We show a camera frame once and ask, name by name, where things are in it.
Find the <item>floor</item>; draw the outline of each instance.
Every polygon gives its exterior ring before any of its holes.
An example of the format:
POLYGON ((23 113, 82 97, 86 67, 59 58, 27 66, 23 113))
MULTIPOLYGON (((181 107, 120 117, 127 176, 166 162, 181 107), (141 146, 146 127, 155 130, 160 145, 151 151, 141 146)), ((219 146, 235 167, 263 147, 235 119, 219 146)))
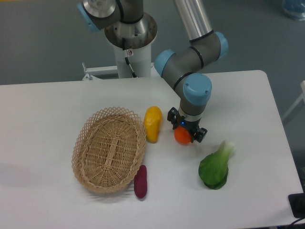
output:
MULTIPOLYGON (((91 33, 85 27, 76 10, 78 2, 0 2, 0 85, 77 81, 84 76, 82 62, 87 67, 115 65, 103 32, 91 33)), ((301 94, 300 83, 305 80, 305 22, 285 16, 280 0, 204 3, 214 30, 229 41, 229 53, 202 72, 265 71, 283 115, 301 94)), ((165 49, 180 52, 189 46, 172 0, 144 0, 144 10, 158 24, 152 60, 165 49)), ((305 167, 305 108, 284 128, 301 170, 305 167)))

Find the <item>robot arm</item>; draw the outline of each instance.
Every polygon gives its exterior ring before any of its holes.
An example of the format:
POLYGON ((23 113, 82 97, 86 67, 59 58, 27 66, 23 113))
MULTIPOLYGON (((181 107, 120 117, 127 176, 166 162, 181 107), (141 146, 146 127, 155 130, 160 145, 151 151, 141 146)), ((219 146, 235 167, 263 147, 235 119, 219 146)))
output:
MULTIPOLYGON (((222 57, 228 42, 221 33, 213 31, 202 0, 174 3, 191 46, 181 53, 163 51, 155 60, 155 68, 181 98, 179 109, 173 107, 168 112, 168 121, 173 129, 185 128, 191 142, 201 142, 207 130, 200 128, 199 122, 211 97, 212 83, 207 76, 195 72, 222 57)), ((133 49, 144 47, 157 33, 154 20, 143 12, 143 0, 83 0, 78 9, 91 31, 105 28, 107 39, 123 50, 126 45, 133 49)))
POLYGON ((191 46, 179 54, 163 51, 155 61, 155 68, 181 98, 179 109, 173 107, 167 120, 173 129, 185 128, 191 142, 201 142, 207 130, 198 124, 211 97, 212 83, 207 76, 195 72, 222 57, 228 50, 228 42, 221 33, 213 31, 201 0, 174 2, 191 46))

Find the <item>silver robot arm tube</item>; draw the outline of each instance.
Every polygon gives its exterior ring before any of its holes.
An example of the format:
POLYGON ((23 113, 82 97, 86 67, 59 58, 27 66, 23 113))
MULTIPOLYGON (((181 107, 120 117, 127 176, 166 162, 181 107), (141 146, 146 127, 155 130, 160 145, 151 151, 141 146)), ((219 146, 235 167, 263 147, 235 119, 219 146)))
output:
POLYGON ((174 0, 189 40, 200 38, 213 29, 200 0, 174 0))

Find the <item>blue joint cap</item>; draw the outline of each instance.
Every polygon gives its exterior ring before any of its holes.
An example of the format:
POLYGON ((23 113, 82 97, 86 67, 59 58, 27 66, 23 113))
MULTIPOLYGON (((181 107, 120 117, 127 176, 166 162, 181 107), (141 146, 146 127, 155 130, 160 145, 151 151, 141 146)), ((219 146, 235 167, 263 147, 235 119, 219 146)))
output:
POLYGON ((90 17, 87 15, 85 9, 82 7, 81 3, 77 4, 77 9, 81 13, 82 18, 86 22, 91 32, 99 32, 100 30, 95 26, 95 24, 91 21, 90 17))
POLYGON ((200 73, 190 74, 183 83, 183 94, 193 105, 206 105, 211 97, 212 82, 200 73))
POLYGON ((175 52, 173 50, 168 49, 168 50, 163 51, 162 53, 160 53, 157 56, 157 58, 154 62, 154 67, 161 77, 162 77, 163 69, 164 69, 166 63, 168 62, 170 57, 174 54, 175 54, 175 52))
POLYGON ((219 58, 222 58, 229 51, 228 40, 224 37, 221 32, 215 32, 220 41, 220 55, 219 58))

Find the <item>black cable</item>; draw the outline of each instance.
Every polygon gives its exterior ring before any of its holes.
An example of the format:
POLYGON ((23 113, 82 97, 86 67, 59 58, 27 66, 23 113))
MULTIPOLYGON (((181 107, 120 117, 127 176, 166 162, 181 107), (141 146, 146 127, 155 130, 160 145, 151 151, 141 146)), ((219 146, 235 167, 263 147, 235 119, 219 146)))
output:
POLYGON ((297 219, 296 221, 292 222, 292 223, 287 227, 287 229, 292 229, 292 226, 293 226, 295 223, 297 223, 297 222, 299 222, 299 221, 301 221, 301 220, 304 220, 304 219, 305 219, 305 217, 297 219))
MULTIPOLYGON (((123 50, 126 50, 125 42, 126 42, 126 39, 125 39, 125 38, 122 38, 122 49, 123 49, 123 50)), ((131 65, 130 62, 129 62, 128 57, 125 57, 125 62, 126 62, 126 64, 129 66, 129 69, 130 69, 130 71, 131 71, 131 73, 132 73, 132 77, 133 77, 133 78, 138 78, 137 75, 134 73, 134 70, 133 70, 133 68, 132 68, 132 65, 131 65)))

